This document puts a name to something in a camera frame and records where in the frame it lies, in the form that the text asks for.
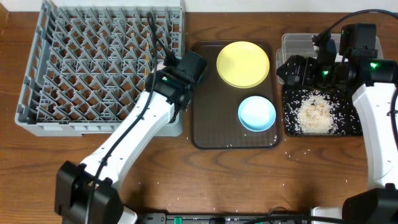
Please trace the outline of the yellow round plate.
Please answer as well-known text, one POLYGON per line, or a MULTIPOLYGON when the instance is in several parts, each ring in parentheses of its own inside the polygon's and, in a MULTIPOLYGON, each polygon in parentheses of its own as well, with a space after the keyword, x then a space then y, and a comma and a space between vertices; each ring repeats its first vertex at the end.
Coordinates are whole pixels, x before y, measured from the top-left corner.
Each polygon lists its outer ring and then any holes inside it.
POLYGON ((252 88, 266 79, 271 65, 260 46, 237 41, 223 47, 217 56, 216 68, 227 84, 236 88, 252 88))

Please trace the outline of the light blue bowl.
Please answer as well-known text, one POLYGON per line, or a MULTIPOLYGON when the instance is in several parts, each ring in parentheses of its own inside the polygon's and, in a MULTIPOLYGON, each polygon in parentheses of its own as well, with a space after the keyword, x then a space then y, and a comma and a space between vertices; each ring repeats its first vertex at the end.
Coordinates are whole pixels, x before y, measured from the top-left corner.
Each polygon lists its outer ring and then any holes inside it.
POLYGON ((275 106, 263 96, 250 96, 238 107, 238 119, 249 131, 262 132, 268 130, 276 121, 275 106))

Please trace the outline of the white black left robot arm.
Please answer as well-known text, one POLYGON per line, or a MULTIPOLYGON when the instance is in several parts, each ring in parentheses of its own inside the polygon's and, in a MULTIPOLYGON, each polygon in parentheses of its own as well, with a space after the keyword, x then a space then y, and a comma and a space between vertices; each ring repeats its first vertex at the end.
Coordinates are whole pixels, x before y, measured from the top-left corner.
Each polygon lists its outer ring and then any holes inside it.
POLYGON ((135 223, 136 212, 119 196, 133 163, 157 132, 192 98, 196 83, 184 72, 158 70, 127 118, 92 154, 65 161, 55 184, 55 213, 63 223, 135 223))

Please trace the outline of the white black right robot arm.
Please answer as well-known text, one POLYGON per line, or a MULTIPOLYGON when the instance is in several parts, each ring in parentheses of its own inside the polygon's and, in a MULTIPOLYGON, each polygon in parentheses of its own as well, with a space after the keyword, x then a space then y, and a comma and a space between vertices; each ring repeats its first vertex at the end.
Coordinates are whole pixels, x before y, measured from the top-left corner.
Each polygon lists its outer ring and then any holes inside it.
POLYGON ((397 62, 344 56, 325 65, 292 55, 277 69, 291 86, 352 93, 368 160, 368 190, 345 200, 345 223, 397 223, 397 62))

